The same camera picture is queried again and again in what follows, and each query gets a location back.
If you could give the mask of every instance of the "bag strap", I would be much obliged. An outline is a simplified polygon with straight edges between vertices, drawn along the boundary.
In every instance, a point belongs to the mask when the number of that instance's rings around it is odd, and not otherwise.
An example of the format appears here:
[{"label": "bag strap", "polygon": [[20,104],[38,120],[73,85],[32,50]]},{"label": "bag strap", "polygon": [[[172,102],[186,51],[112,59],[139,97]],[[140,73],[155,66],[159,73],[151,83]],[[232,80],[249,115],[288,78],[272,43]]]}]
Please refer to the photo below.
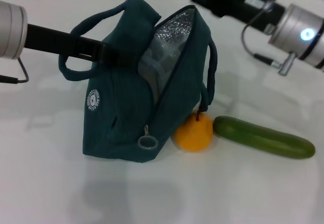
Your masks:
[{"label": "bag strap", "polygon": [[202,84],[201,101],[199,105],[199,112],[207,111],[208,106],[212,104],[215,94],[215,73],[217,69],[217,49],[213,40],[209,44],[210,58],[207,78],[207,88]]},{"label": "bag strap", "polygon": [[[95,27],[100,21],[109,18],[111,16],[114,16],[121,11],[125,10],[126,8],[126,2],[123,4],[117,6],[114,9],[101,12],[99,14],[93,15],[84,21],[82,21],[79,25],[77,25],[72,31],[71,34],[75,36],[81,36],[85,33],[87,33],[89,30],[91,30],[93,27]],[[89,78],[92,78],[94,76],[99,75],[103,68],[99,64],[94,64],[90,70],[87,71],[75,71],[72,69],[69,69],[66,67],[66,61],[68,56],[60,55],[59,56],[59,69],[64,75],[64,77],[69,81],[82,81]]]}]

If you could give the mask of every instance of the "orange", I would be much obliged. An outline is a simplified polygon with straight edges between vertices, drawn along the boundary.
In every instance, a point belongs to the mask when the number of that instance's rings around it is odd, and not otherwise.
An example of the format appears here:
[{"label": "orange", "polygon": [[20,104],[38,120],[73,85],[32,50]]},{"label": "orange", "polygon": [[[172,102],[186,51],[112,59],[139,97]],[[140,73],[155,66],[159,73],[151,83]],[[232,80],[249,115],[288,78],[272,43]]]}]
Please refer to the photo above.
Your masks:
[{"label": "orange", "polygon": [[192,113],[174,133],[176,144],[183,150],[199,152],[206,149],[213,138],[213,121],[205,114]]}]

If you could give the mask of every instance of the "zipper pull ring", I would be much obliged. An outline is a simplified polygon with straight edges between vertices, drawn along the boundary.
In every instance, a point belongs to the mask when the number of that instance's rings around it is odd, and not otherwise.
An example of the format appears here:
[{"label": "zipper pull ring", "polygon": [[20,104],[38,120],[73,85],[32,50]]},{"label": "zipper pull ring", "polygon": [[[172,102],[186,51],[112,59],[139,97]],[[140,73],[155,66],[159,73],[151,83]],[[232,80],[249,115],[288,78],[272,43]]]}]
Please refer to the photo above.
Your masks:
[{"label": "zipper pull ring", "polygon": [[145,125],[144,136],[141,136],[138,139],[137,145],[139,148],[146,151],[151,151],[158,147],[158,140],[155,137],[149,135],[148,133],[148,125]]},{"label": "zipper pull ring", "polygon": [[144,133],[145,133],[146,136],[149,135],[149,134],[148,134],[148,125],[145,125],[145,127],[144,127]]}]

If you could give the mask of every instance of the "teal lunch bag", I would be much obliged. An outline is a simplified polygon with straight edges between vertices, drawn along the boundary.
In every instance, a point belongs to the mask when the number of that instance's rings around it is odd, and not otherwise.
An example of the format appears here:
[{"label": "teal lunch bag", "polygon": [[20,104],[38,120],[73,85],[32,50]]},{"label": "teal lunch bag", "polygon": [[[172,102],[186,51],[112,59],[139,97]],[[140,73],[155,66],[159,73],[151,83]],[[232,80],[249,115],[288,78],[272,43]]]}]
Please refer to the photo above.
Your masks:
[{"label": "teal lunch bag", "polygon": [[59,68],[67,80],[89,79],[83,153],[147,162],[156,157],[199,101],[199,111],[206,111],[211,104],[217,51],[194,5],[183,7],[155,26],[160,15],[148,3],[127,0],[84,20],[71,33],[83,35],[121,11],[124,13],[116,28],[103,41],[131,56],[124,56],[117,66],[93,63],[88,71],[73,71],[66,67],[67,57],[60,55]]}]

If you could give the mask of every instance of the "white surface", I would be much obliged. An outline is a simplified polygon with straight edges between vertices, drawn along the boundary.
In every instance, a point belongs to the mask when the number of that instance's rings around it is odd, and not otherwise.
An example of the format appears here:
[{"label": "white surface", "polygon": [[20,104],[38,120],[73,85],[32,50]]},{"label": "white surface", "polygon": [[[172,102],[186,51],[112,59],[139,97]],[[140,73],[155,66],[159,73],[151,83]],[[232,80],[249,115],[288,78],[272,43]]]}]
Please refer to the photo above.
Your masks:
[{"label": "white surface", "polygon": [[[4,0],[23,5],[29,23],[71,31],[123,0]],[[147,0],[162,17],[187,0]],[[296,1],[324,14],[322,1]],[[296,61],[287,78],[249,57],[243,24],[200,9],[219,54],[209,115],[232,115],[311,140],[316,155],[290,160],[214,137],[189,154],[169,140],[157,159],[137,164],[82,154],[87,82],[66,81],[57,55],[25,49],[24,85],[0,84],[0,223],[320,224],[324,219],[324,74]],[[118,17],[88,37],[103,39]],[[247,33],[254,51],[284,59],[267,37]],[[70,60],[77,69],[86,61]],[[18,62],[1,74],[22,77]]]}]

